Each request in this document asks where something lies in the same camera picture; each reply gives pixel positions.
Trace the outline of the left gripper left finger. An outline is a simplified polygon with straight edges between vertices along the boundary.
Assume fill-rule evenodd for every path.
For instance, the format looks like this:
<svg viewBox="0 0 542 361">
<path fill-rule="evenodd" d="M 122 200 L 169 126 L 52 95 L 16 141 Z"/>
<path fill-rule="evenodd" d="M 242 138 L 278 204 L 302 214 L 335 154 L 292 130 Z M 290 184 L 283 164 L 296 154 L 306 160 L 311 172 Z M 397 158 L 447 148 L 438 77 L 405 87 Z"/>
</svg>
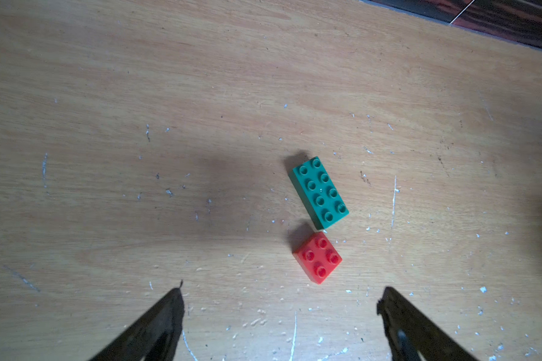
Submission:
<svg viewBox="0 0 542 361">
<path fill-rule="evenodd" d="M 93 360 L 173 360 L 182 334 L 185 304 L 173 288 Z"/>
</svg>

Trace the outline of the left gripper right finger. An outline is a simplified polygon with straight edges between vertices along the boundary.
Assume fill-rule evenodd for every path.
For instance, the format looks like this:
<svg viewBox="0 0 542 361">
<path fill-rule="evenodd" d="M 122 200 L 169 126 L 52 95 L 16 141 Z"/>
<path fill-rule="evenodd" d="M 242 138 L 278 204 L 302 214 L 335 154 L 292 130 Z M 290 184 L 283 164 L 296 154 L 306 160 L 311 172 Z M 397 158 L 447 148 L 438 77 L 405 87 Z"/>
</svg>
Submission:
<svg viewBox="0 0 542 361">
<path fill-rule="evenodd" d="M 475 359 L 393 287 L 385 288 L 376 313 L 393 360 Z"/>
</svg>

